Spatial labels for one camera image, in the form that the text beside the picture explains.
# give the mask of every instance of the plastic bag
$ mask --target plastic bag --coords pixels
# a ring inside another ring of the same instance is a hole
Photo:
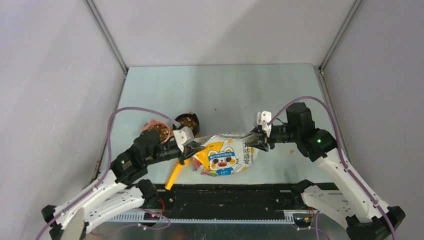
[[[254,133],[228,133],[196,138],[205,149],[192,157],[193,168],[195,171],[200,168],[200,174],[212,177],[243,172],[255,162],[258,149],[248,145],[256,139],[257,135]]]

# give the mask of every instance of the yellow handle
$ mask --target yellow handle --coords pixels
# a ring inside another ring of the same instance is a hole
[[[188,165],[190,163],[190,159],[184,160],[184,166]],[[174,167],[171,176],[168,179],[168,182],[165,185],[166,190],[171,190],[171,187],[174,185],[175,179],[177,179],[178,174],[180,173],[181,168],[183,165],[181,165],[178,160],[176,162],[176,166]]]

